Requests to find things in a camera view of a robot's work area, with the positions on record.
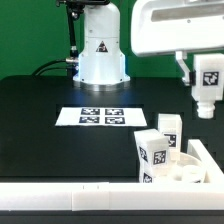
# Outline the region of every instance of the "warning label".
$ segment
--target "warning label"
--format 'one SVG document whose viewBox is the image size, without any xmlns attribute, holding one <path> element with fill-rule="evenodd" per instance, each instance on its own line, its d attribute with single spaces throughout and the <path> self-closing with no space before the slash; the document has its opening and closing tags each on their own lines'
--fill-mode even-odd
<svg viewBox="0 0 224 224">
<path fill-rule="evenodd" d="M 103 41 L 100 43 L 100 46 L 97 48 L 96 52 L 108 52 L 107 47 Z"/>
</svg>

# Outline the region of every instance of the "green wall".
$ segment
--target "green wall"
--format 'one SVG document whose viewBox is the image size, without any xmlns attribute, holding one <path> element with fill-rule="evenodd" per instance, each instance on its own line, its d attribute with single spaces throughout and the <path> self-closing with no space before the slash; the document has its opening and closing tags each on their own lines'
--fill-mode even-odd
<svg viewBox="0 0 224 224">
<path fill-rule="evenodd" d="M 112 0 L 121 12 L 121 50 L 132 77 L 180 77 L 174 56 L 137 58 L 130 46 L 130 22 L 135 0 Z M 31 74 L 40 65 L 69 55 L 65 6 L 55 0 L 1 0 L 0 78 Z M 75 23 L 79 50 L 83 48 L 83 19 Z M 49 75 L 65 75 L 54 71 Z"/>
</svg>

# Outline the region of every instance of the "white block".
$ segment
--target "white block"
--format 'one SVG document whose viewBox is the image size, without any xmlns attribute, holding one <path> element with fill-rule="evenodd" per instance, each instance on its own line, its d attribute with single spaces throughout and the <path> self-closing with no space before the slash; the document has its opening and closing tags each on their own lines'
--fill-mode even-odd
<svg viewBox="0 0 224 224">
<path fill-rule="evenodd" d="M 170 159 L 180 159 L 182 120 L 177 114 L 159 114 L 158 131 L 169 139 Z"/>
<path fill-rule="evenodd" d="M 134 132 L 140 166 L 150 176 L 166 175 L 169 168 L 168 139 L 156 129 Z"/>
</svg>

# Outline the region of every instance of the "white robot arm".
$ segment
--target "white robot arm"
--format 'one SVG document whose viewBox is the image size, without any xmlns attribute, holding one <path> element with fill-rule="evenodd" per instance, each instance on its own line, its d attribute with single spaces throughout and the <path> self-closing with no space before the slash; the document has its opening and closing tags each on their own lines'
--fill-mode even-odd
<svg viewBox="0 0 224 224">
<path fill-rule="evenodd" d="M 76 64 L 74 85 L 94 91 L 110 91 L 128 86 L 125 56 L 120 50 L 120 12 L 108 0 L 59 0 L 67 5 L 71 57 Z M 84 50 L 78 54 L 71 20 L 84 13 Z"/>
</svg>

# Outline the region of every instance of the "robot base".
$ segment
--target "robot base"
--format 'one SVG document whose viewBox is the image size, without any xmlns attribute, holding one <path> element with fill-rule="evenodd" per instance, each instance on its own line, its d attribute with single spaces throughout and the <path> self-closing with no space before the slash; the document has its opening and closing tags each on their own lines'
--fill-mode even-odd
<svg viewBox="0 0 224 224">
<path fill-rule="evenodd" d="M 100 92 L 100 91 L 107 92 L 107 91 L 116 91 L 116 90 L 128 88 L 130 86 L 130 80 L 123 81 L 116 84 L 111 84 L 111 85 L 88 84 L 85 82 L 73 80 L 73 85 L 74 87 L 82 88 L 85 90 L 96 91 L 96 92 Z"/>
</svg>

